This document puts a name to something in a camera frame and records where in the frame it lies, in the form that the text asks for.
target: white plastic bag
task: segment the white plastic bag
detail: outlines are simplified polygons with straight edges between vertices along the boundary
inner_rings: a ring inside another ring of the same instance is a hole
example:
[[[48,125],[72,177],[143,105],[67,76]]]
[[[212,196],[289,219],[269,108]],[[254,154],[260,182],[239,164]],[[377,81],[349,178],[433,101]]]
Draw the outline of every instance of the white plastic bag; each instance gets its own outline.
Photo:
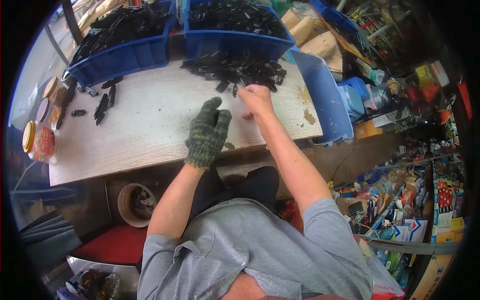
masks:
[[[383,70],[372,70],[372,67],[361,59],[356,59],[355,61],[359,65],[360,71],[365,77],[370,78],[375,83],[375,85],[379,85],[382,83],[382,80],[385,77],[385,72]]]
[[[403,296],[405,293],[398,282],[392,277],[390,272],[388,272],[387,268],[385,268],[384,264],[375,255],[370,246],[369,248],[372,255],[367,259],[367,266],[372,275],[373,293],[391,293],[397,296]]]

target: red label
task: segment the red label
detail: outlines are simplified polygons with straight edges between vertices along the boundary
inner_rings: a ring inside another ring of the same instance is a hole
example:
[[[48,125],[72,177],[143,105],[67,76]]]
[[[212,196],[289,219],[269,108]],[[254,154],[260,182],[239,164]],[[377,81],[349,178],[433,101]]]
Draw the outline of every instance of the red label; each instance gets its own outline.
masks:
[[[50,128],[43,126],[42,129],[42,145],[40,151],[52,155],[55,150],[55,134]]]

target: person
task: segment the person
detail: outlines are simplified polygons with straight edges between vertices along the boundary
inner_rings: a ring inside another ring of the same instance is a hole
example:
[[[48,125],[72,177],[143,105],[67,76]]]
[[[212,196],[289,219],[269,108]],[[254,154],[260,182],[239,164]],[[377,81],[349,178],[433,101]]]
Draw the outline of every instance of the person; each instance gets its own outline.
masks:
[[[249,85],[237,94],[298,204],[303,234],[275,211],[275,168],[229,189],[209,170],[231,120],[212,98],[192,120],[186,163],[153,211],[137,298],[370,299],[372,278],[350,226],[275,115],[269,89]]]

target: black pants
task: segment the black pants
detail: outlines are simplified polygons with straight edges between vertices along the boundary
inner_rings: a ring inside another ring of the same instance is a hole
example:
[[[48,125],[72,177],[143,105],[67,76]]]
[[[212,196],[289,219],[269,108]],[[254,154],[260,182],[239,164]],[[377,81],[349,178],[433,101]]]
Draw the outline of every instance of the black pants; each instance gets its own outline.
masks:
[[[234,198],[257,200],[272,213],[278,215],[276,192],[279,181],[278,171],[274,167],[267,166],[249,172],[245,181],[228,189],[219,177],[216,168],[211,168],[203,174],[198,182],[193,195],[188,223],[208,208]]]

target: hand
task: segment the hand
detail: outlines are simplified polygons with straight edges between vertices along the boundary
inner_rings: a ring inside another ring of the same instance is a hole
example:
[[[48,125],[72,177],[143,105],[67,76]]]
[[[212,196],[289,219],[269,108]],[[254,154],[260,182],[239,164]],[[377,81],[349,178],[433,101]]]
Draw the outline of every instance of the hand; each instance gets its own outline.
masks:
[[[239,89],[237,95],[239,95],[247,105],[247,111],[242,116],[244,119],[261,117],[263,115],[275,115],[268,87],[251,84]]]
[[[194,168],[207,170],[227,139],[232,115],[226,109],[218,110],[220,104],[220,97],[205,101],[200,113],[192,120],[190,136],[185,141],[189,150],[185,162]]]

